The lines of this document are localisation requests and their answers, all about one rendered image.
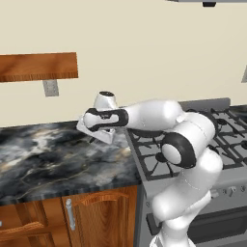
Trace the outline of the wooden wall shelf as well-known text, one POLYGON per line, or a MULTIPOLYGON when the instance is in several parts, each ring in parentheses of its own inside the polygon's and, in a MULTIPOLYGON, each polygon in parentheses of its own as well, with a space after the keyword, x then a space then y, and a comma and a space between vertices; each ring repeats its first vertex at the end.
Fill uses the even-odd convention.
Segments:
POLYGON ((0 83, 77 77, 75 52, 0 55, 0 83))

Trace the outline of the grey range hood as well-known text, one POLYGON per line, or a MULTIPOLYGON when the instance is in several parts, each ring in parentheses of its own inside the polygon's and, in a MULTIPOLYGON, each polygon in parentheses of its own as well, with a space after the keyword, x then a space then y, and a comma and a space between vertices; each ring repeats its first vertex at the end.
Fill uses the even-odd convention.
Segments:
POLYGON ((178 2, 178 3, 201 3, 204 8, 214 8, 217 3, 246 3, 247 0, 167 0, 170 2, 178 2))

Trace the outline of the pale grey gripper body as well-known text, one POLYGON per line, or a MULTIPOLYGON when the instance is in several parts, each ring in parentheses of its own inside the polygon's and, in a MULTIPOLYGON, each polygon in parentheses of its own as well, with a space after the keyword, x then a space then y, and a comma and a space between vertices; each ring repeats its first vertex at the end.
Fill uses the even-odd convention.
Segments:
POLYGON ((115 130, 114 129, 110 129, 109 131, 106 131, 106 130, 98 130, 98 131, 95 131, 95 132, 92 132, 91 130, 89 130, 83 123, 82 120, 79 120, 78 123, 77 123, 77 126, 76 128, 95 138, 95 139, 98 139, 99 141, 103 142, 103 143, 106 143, 106 144, 111 144, 113 142, 113 138, 114 138, 114 134, 115 134, 115 130))

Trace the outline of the grey shelf bracket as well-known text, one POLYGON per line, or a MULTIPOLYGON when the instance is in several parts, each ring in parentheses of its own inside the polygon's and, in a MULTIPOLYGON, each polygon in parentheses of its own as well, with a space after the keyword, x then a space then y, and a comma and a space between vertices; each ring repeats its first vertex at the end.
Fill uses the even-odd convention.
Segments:
POLYGON ((59 88, 56 79, 53 80, 43 80, 42 81, 44 94, 46 96, 58 96, 59 95, 59 88))

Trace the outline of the grey oven door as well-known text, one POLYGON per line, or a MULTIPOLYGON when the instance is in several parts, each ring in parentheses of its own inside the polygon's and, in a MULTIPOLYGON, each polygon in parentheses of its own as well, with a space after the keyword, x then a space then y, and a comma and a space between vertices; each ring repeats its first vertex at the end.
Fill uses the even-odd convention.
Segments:
POLYGON ((247 206, 198 215, 189 226, 188 236, 199 247, 247 240, 247 206))

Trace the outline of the grey gas stove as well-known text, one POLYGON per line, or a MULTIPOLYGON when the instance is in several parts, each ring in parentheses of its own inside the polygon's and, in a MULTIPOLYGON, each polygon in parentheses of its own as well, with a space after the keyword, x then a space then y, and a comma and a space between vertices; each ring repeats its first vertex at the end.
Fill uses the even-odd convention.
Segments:
MULTIPOLYGON (((218 134, 210 147, 221 155, 224 162, 221 176, 211 189, 216 189, 219 197, 211 198, 199 215, 247 206, 247 123, 232 111, 230 104, 228 98, 184 101, 181 104, 186 111, 207 112, 218 123, 218 134), (226 194, 230 186, 236 187, 231 197, 226 194)), ((180 168, 167 165, 160 154, 163 133, 129 129, 126 138, 142 181, 138 187, 140 212, 135 246, 149 247, 162 227, 151 212, 151 199, 173 181, 180 168)), ((209 247, 247 247, 247 240, 218 246, 211 244, 209 247)))

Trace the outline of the wooden cupboard door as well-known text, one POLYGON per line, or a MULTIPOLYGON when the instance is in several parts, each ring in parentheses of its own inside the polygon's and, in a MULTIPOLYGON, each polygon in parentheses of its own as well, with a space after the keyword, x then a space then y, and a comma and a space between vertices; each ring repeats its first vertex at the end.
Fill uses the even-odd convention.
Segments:
POLYGON ((62 198, 72 247, 133 247, 137 186, 62 198), (75 231, 69 226, 71 199, 75 231))
POLYGON ((0 206, 0 247, 72 247, 59 198, 0 206))

